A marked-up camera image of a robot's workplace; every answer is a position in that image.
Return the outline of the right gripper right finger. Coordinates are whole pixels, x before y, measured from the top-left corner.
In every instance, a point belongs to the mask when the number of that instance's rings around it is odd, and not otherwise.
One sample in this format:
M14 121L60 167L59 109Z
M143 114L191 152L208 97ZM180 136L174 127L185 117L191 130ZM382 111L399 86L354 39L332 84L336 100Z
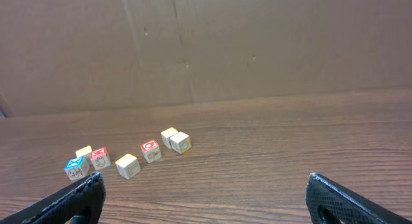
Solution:
M305 201L313 223L411 224L319 173L310 174Z

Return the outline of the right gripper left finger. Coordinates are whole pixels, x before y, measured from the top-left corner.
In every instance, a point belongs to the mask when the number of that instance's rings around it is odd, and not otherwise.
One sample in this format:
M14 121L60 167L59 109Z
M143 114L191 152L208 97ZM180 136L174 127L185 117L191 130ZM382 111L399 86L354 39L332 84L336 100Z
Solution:
M98 223L106 188L99 172L1 220L1 223Z

